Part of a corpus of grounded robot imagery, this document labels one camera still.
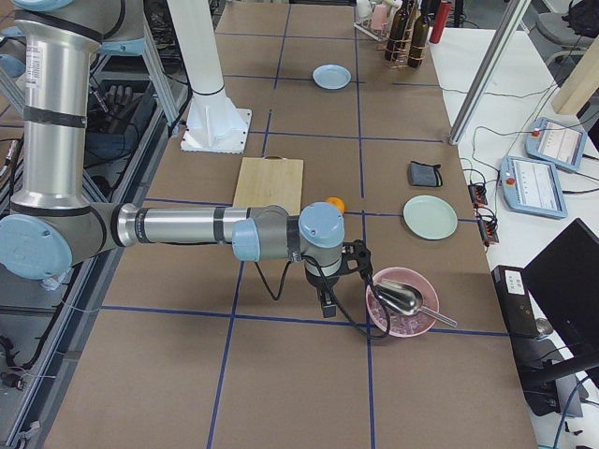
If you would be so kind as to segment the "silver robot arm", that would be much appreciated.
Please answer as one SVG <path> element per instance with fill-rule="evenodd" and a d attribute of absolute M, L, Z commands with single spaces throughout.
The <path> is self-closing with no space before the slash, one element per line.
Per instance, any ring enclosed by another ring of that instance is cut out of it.
<path fill-rule="evenodd" d="M 89 70 L 103 45 L 140 54 L 140 1 L 19 1 L 26 38 L 22 188 L 1 221 L 1 262 L 43 280 L 100 253 L 135 244 L 223 244 L 241 261 L 302 262 L 325 317 L 342 310 L 334 284 L 358 273 L 373 285 L 371 254 L 346 241 L 342 213 L 326 202 L 290 215 L 262 208 L 139 208 L 91 202 L 82 193 Z"/>

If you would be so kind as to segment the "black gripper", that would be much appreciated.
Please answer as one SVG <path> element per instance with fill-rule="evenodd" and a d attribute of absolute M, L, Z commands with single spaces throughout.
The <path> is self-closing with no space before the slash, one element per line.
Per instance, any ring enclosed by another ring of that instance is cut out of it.
<path fill-rule="evenodd" d="M 308 283 L 317 292 L 325 319 L 336 316 L 338 300 L 334 285 L 343 276 L 358 274 L 367 287 L 373 279 L 371 252 L 361 239 L 343 242 L 330 248 L 310 246 L 303 255 L 305 275 Z"/>

